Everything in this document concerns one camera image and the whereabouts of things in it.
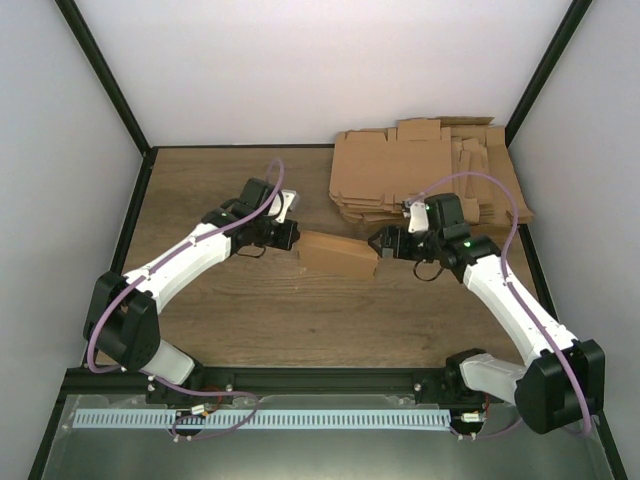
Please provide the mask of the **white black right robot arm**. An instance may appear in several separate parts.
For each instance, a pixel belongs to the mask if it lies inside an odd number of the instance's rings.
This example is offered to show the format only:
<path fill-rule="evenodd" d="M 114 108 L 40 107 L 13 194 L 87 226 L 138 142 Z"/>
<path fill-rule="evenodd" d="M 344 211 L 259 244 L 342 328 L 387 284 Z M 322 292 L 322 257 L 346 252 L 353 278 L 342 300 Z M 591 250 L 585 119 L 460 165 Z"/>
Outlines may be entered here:
<path fill-rule="evenodd" d="M 381 258 L 436 263 L 451 272 L 495 317 L 522 359 L 514 364 L 482 349 L 452 355 L 445 367 L 447 396 L 465 403 L 486 393 L 515 406 L 538 434 L 575 422 L 588 431 L 604 403 L 602 348 L 555 320 L 513 273 L 506 251 L 472 234 L 456 195 L 406 203 L 404 215 L 407 225 L 380 228 L 368 245 Z"/>

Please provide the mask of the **cardboard box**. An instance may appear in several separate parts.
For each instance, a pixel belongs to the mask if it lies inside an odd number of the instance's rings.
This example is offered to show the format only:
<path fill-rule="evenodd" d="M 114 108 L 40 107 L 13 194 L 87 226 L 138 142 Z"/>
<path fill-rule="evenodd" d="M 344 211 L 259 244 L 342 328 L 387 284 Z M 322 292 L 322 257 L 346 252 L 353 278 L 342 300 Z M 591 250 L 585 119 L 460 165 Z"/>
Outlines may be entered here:
<path fill-rule="evenodd" d="M 300 263 L 306 269 L 361 280 L 375 276 L 378 255 L 366 241 L 302 231 L 296 245 Z"/>

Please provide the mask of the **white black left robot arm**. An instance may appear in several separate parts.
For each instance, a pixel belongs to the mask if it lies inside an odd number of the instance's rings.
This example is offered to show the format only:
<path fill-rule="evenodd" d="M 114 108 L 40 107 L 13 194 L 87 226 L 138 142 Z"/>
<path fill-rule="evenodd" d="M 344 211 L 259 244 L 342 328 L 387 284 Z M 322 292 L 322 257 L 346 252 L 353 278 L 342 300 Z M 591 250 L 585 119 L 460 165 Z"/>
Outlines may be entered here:
<path fill-rule="evenodd" d="M 249 179 L 239 197 L 206 213 L 176 245 L 147 264 L 121 275 L 103 274 L 92 294 L 83 335 L 87 360 L 98 373 L 95 355 L 116 366 L 169 383 L 181 403 L 204 392 L 197 361 L 162 339 L 159 316 L 169 302 L 208 269 L 245 247 L 289 251 L 299 239 L 298 224 L 288 218 L 299 195 L 258 178 Z"/>

